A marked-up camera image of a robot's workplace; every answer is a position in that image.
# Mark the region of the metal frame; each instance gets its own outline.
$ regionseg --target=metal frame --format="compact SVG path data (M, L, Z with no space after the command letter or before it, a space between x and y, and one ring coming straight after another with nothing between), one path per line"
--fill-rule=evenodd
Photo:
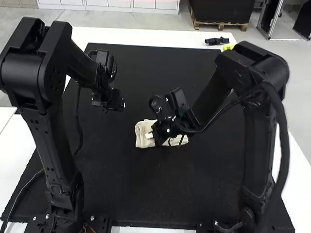
M267 40L274 40L274 41L309 41L310 39L309 38L305 38L304 36L300 35L301 37L303 37L304 39L272 39L272 33L274 31L274 28L276 26L276 21L278 19L278 16L282 10L282 7L283 7L283 3L284 3L284 0L280 0L278 2L278 5L277 5L277 8L276 8L276 12L275 12L275 15L273 17L273 19L271 20L271 26L270 26L270 30L268 33L266 33L262 28L261 28L261 22L262 22L262 18L263 18L263 14L265 12L265 9L266 9L266 6L267 6L267 1L264 2L263 4L263 7L262 7L262 10L261 10L261 13L260 13L260 16L259 16L259 20L258 20L258 23L257 23L257 29L258 31L260 31L260 33L267 39Z

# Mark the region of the gray floor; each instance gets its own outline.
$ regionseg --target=gray floor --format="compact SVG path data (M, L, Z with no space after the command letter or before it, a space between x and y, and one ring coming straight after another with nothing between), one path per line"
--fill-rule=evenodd
M100 11L69 11L20 9L0 7L0 50L4 47L11 33L23 16L42 18L47 24L54 20L68 21L73 26L136 28L158 30L194 31L191 18L185 2L181 2L180 14L156 15L142 13L118 13ZM225 27L226 32L232 32L237 41L248 40L258 46L284 57L291 69L291 79L287 87L284 101L289 128L300 145L302 151L311 162L311 42L266 41L257 31L256 24L259 13L252 14L247 32L243 33L235 27ZM299 38L292 31L293 20L284 14L277 22L273 38ZM202 31L217 31L216 27L202 27ZM10 106L3 93L0 93L0 106Z

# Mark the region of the towel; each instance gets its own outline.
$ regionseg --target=towel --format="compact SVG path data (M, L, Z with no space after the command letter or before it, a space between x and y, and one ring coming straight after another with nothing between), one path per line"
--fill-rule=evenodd
M144 121L140 121L135 125L135 134L136 134L136 147L137 148L148 148L148 147L155 147L155 140L152 136L152 129L151 126L157 120L148 120L145 119ZM178 146L179 142L182 138L182 135L178 135L175 138L169 138L166 142L163 143L163 146ZM184 136L181 145L188 143L187 135Z

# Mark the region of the black mat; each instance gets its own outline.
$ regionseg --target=black mat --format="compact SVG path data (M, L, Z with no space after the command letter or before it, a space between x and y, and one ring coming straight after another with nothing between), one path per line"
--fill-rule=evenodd
M243 176L244 118L236 106L208 131L178 148L135 148L134 125L153 119L148 100L181 87L193 103L207 84L218 50L153 48L89 44L86 51L106 49L118 61L115 87L126 100L123 113L105 114L91 106L91 92L83 89L80 121L84 146L76 164L85 183L85 210L105 211L115 225L193 229L212 219L234 222L240 218L238 194ZM78 134L73 124L76 83L64 93L64 117L72 150ZM2 219L20 188L42 167L34 153ZM13 216L28 221L44 214L45 181L37 181ZM292 227L280 198L272 224Z

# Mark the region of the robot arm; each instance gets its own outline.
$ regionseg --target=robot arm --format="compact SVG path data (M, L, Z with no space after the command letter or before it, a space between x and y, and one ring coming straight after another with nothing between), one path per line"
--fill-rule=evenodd
M225 110L240 103L245 116L244 176L240 194L241 218L246 232L264 228L273 199L281 194L289 169L289 140L283 105L289 79L287 63L248 42L218 55L216 70L194 105L180 88L150 99L157 116L152 126L156 145L179 134L206 130ZM239 97L219 110L234 91ZM272 177L276 125L280 126L282 159L277 183Z
M25 17L0 54L0 89L31 130L46 175L50 214L69 233L82 228L84 186L63 120L66 75L92 90L93 105L113 111L125 107L120 91L112 88L114 58L104 50L87 56L71 32L65 22L46 27L40 19Z

